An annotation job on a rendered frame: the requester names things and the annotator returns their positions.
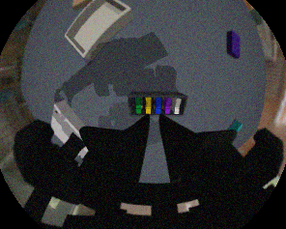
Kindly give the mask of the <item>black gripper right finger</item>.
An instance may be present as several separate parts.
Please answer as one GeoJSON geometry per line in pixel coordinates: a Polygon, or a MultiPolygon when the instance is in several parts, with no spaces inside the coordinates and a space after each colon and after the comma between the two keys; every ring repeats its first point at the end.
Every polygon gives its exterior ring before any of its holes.
{"type": "Polygon", "coordinates": [[[181,182],[184,172],[202,153],[203,149],[211,148],[214,145],[233,144],[237,138],[235,129],[214,130],[214,132],[193,132],[186,127],[179,125],[167,117],[159,115],[159,130],[163,150],[166,154],[167,172],[171,182],[181,182]]]}

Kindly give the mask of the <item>teal rectangular block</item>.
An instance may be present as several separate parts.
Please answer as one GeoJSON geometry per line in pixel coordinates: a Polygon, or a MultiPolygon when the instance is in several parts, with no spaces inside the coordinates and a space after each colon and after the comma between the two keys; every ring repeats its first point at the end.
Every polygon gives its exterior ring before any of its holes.
{"type": "Polygon", "coordinates": [[[230,130],[230,129],[240,130],[241,126],[243,126],[243,125],[241,125],[241,122],[236,121],[236,122],[233,123],[233,126],[229,127],[228,130],[230,130]]]}

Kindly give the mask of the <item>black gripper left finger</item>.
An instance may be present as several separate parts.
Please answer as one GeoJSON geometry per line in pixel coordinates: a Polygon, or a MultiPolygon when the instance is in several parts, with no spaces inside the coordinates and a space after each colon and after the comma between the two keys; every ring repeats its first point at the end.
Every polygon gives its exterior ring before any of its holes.
{"type": "Polygon", "coordinates": [[[138,184],[144,153],[150,129],[150,114],[144,115],[128,129],[104,129],[103,127],[81,127],[80,137],[87,149],[106,154],[119,154],[130,157],[132,173],[138,184]]]}

